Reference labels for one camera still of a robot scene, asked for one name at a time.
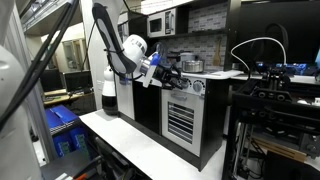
knob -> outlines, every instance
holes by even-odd
[[[318,137],[317,137],[317,136],[310,135],[309,137],[310,137],[310,139],[311,139],[312,141],[314,141],[314,142],[317,142],[317,140],[318,140]]]
[[[193,90],[196,92],[200,92],[202,90],[201,82],[194,82],[193,83]]]
[[[180,85],[183,89],[187,89],[189,87],[189,82],[188,81],[181,81]]]
[[[307,150],[313,153],[317,152],[317,148],[312,144],[307,145]]]

shelf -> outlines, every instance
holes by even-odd
[[[226,29],[215,29],[215,30],[203,30],[203,31],[196,31],[191,33],[183,33],[183,34],[177,34],[172,36],[162,36],[162,37],[154,37],[150,39],[169,39],[169,38],[180,38],[180,37],[193,37],[193,36],[207,36],[207,35],[213,35],[213,34],[225,34]]]

blue container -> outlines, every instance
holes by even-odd
[[[60,120],[66,125],[71,124],[73,121],[80,121],[77,115],[75,115],[73,112],[62,105],[51,108],[51,111],[59,116]],[[89,148],[86,142],[86,139],[88,139],[88,135],[85,129],[82,127],[75,127],[69,130],[69,135],[72,140],[73,147],[76,150],[82,150],[84,154],[86,154],[88,158],[90,158]]]
[[[50,109],[46,109],[45,112],[50,131],[64,127],[64,123]],[[68,133],[54,137],[53,143],[59,157],[62,157],[74,150],[72,140]]]
[[[75,149],[80,149],[89,158],[89,148],[86,140],[88,139],[87,132],[82,127],[77,127],[69,131]]]
[[[53,144],[59,157],[65,156],[74,151],[72,140],[68,133],[54,137]]]

kitchen backsplash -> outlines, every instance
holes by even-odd
[[[190,10],[188,32],[222,29],[226,26],[227,3]]]
[[[222,38],[220,47],[221,61],[220,66],[218,67],[213,66],[212,61],[216,49],[216,41],[220,37]],[[225,34],[163,39],[161,42],[164,42],[168,46],[168,52],[183,50],[197,54],[200,60],[205,61],[206,71],[223,69],[227,43],[227,36]]]
[[[192,31],[222,29],[226,25],[227,3],[216,4],[201,9],[190,10],[189,12],[189,33]],[[216,49],[216,41],[221,37],[220,66],[213,66],[213,56]],[[168,46],[168,51],[191,51],[205,61],[205,70],[222,70],[224,66],[227,36],[215,34],[206,36],[180,37],[163,39]]]

black cable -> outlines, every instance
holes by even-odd
[[[90,46],[90,41],[91,41],[91,36],[92,36],[93,28],[94,28],[95,25],[96,25],[96,22],[94,21],[93,24],[92,24],[92,28],[91,28],[90,35],[89,35],[89,39],[88,39],[88,46],[86,47],[86,55],[85,55],[85,58],[84,58],[81,66],[80,66],[80,72],[82,72],[82,71],[84,70],[84,64],[86,63],[86,61],[87,61],[88,58],[89,58],[89,57],[88,57],[88,56],[89,56],[89,55],[88,55],[88,51],[89,51],[89,46]],[[77,81],[76,81],[76,84],[79,84],[80,80],[81,80],[81,77],[78,77],[78,79],[77,79]],[[72,91],[72,92],[70,92],[70,93],[71,93],[71,94],[69,95],[70,97],[69,97],[68,101],[71,99],[71,97],[72,97],[72,95],[75,93],[75,91]]]
[[[114,66],[113,66],[113,64],[112,64],[112,61],[111,61],[112,57],[111,57],[111,55],[110,55],[109,53],[107,54],[107,59],[108,59],[108,63],[109,63],[109,65],[110,65],[110,68],[112,69],[112,71],[113,71],[116,75],[118,75],[119,77],[121,77],[121,78],[123,78],[123,79],[127,79],[127,80],[129,80],[129,81],[135,81],[135,80],[137,80],[137,79],[139,79],[139,78],[141,78],[141,77],[143,76],[143,74],[140,74],[139,76],[137,76],[137,77],[135,77],[135,78],[127,78],[127,77],[125,76],[125,74],[119,73],[118,71],[115,70],[115,68],[114,68]]]
[[[32,76],[31,80],[26,84],[26,87],[18,94],[18,97],[15,98],[15,100],[11,101],[6,111],[3,113],[3,115],[0,117],[0,132],[4,128],[5,124],[8,122],[10,116],[16,111],[16,109],[20,106],[20,104],[23,102],[23,100],[28,96],[30,91],[33,89],[35,84],[38,81],[38,78],[45,70],[47,64],[51,60],[53,54],[55,53],[56,49],[59,46],[59,43],[66,32],[76,10],[79,5],[79,0],[74,0],[73,4],[71,6],[71,10],[68,11],[66,18],[63,19],[63,23],[61,24],[61,30],[58,35],[58,37],[55,39],[53,45],[51,46],[49,52],[47,53],[45,59],[43,62],[39,65],[38,71],[35,73],[34,76]]]
[[[250,135],[247,134],[246,138],[250,141]],[[259,146],[259,144],[254,140],[251,139],[250,141],[251,145],[254,147],[254,149],[258,152],[261,153],[264,157],[266,156],[266,154],[264,153],[264,151],[261,149],[261,147]]]
[[[82,66],[81,66],[81,72],[83,71],[84,69],[84,64],[86,63],[86,61],[88,60],[88,50],[89,50],[89,46],[90,46],[90,41],[91,41],[91,36],[92,36],[92,32],[93,32],[93,28],[94,26],[96,25],[96,21],[93,22],[93,25],[92,25],[92,28],[91,28],[91,31],[90,31],[90,35],[89,35],[89,39],[88,39],[88,46],[86,48],[86,55],[84,57],[84,60],[82,62]]]
[[[131,10],[130,10],[130,8],[129,8],[129,6],[128,6],[127,2],[126,2],[125,0],[123,0],[123,3],[124,3],[124,5],[126,6],[126,8],[128,9],[128,12],[130,12],[130,13],[131,13]]]
[[[36,68],[38,67],[38,64],[41,61],[41,58],[42,58],[43,54],[47,51],[47,48],[50,45],[50,42],[51,42],[54,34],[56,33],[57,30],[59,30],[59,27],[63,23],[64,17],[66,16],[66,14],[67,14],[67,12],[69,11],[70,8],[71,8],[71,4],[67,3],[67,5],[64,8],[64,10],[62,11],[61,15],[58,17],[57,22],[54,24],[54,26],[52,28],[52,31],[49,33],[47,39],[41,45],[38,53],[34,57],[29,69],[27,70],[25,76],[23,77],[23,80],[22,80],[20,86],[18,87],[18,90],[14,94],[14,96],[13,96],[14,98],[13,99],[15,99],[15,97],[17,97],[21,93],[21,91],[25,88],[26,84],[28,83],[28,81],[32,77],[34,71],[36,70]]]
[[[19,14],[20,19],[23,17],[23,15],[26,14],[26,12],[29,11],[29,9],[31,8],[32,4],[36,2],[36,0],[30,0],[28,2],[28,4],[26,5],[26,7],[22,10],[22,12]]]

